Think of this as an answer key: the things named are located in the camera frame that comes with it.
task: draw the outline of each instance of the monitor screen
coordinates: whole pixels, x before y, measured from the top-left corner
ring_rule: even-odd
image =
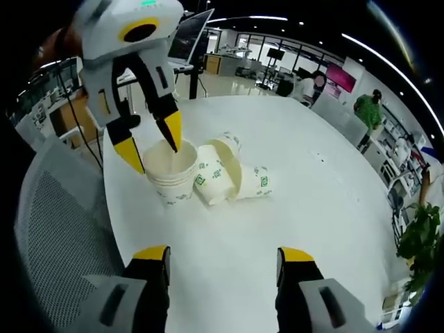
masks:
[[[189,63],[197,42],[214,9],[201,12],[182,21],[171,44],[168,56]]]
[[[356,78],[344,71],[340,66],[330,64],[327,68],[327,78],[342,87],[347,92],[352,92],[356,84]]]
[[[284,53],[285,53],[284,51],[270,48],[268,50],[268,54],[266,56],[270,57],[270,58],[282,60],[282,58],[284,57]]]

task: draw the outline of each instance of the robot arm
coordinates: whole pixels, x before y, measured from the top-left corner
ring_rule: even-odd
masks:
[[[142,161],[120,117],[117,77],[125,68],[134,73],[161,133],[175,152],[180,150],[181,116],[172,96],[168,52],[182,14],[177,0],[87,0],[76,15],[89,113],[97,127],[108,129],[116,152],[139,173],[144,173]]]

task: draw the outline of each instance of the ceiling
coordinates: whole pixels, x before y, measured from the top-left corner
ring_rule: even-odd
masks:
[[[212,19],[251,15],[285,17],[288,21],[243,18],[229,19],[210,26],[287,37],[322,47],[342,58],[361,58],[367,70],[393,92],[404,92],[404,96],[399,97],[419,120],[434,148],[444,158],[444,137],[413,89],[379,58],[341,36],[342,33],[350,35],[389,59],[413,81],[444,124],[444,103],[440,98],[440,93],[444,91],[444,77],[439,76],[443,73],[444,62],[433,41],[435,37],[441,38],[443,30],[440,26],[442,18],[439,17],[439,2],[422,0],[418,4],[417,1],[374,1],[211,0],[211,3],[207,3],[207,0],[180,0],[184,8],[192,12],[198,6],[201,10],[215,8]],[[399,34],[390,34],[387,26],[395,27]],[[402,51],[402,46],[406,46],[404,50],[408,50],[407,53]]]

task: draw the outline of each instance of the floor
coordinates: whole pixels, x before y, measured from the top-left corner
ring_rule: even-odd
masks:
[[[178,81],[176,83],[176,90],[174,92],[174,96],[178,102],[181,100],[185,100],[189,98],[189,76],[179,75]],[[202,74],[200,75],[201,83],[198,84],[198,98],[212,97],[212,96],[225,96],[225,95],[251,95],[251,96],[275,96],[273,92],[264,91],[260,88],[255,87],[255,81],[240,78],[240,77],[219,77],[212,74]],[[133,101],[135,106],[135,112],[139,108],[144,108],[144,98],[142,95],[142,91],[133,91],[133,95],[135,95],[135,99]],[[51,124],[48,121],[45,121],[42,132],[47,136],[53,133]],[[99,157],[99,147],[96,141],[90,142],[89,147],[93,150],[95,156]],[[81,146],[78,148],[81,156],[92,163],[95,167],[98,168],[97,161],[94,159],[94,156],[89,152],[86,146]],[[408,272],[405,271],[405,265],[403,262],[394,258],[394,248],[390,247],[390,249],[386,249],[390,253],[389,257],[392,258],[392,267],[394,267],[393,272],[391,272],[391,277],[389,278],[394,282],[394,280],[399,280],[400,277],[405,276]]]

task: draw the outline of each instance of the black cable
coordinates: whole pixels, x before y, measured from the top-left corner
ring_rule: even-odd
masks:
[[[97,158],[97,156],[94,154],[94,152],[92,151],[91,147],[87,143],[85,135],[83,134],[82,128],[80,127],[80,124],[79,124],[77,116],[76,116],[76,112],[74,111],[74,106],[72,105],[71,99],[69,98],[68,90],[65,87],[65,83],[63,82],[63,79],[62,79],[62,70],[60,68],[60,65],[58,63],[56,63],[56,66],[58,68],[58,72],[57,72],[58,78],[60,79],[60,83],[62,84],[63,92],[65,93],[65,96],[66,96],[66,98],[68,100],[69,107],[71,108],[72,115],[74,117],[74,120],[76,121],[76,125],[78,127],[78,130],[80,131],[80,135],[82,136],[83,142],[85,143],[85,145],[88,148],[88,150],[91,153],[91,155],[94,156],[94,159],[96,160],[97,164],[99,165],[100,169],[103,172],[102,164],[100,163],[99,159]]]
[[[197,77],[197,79],[199,79],[200,85],[202,86],[203,90],[205,91],[205,97],[208,97],[208,92],[205,89],[205,87],[203,86],[202,80],[199,77]]]
[[[100,147],[100,141],[99,141],[99,130],[97,130],[97,128],[96,128],[96,140],[97,140],[97,148],[99,149],[99,156],[100,156],[100,159],[101,159],[101,161],[102,161],[102,164],[103,164],[103,156],[102,156],[102,148]]]

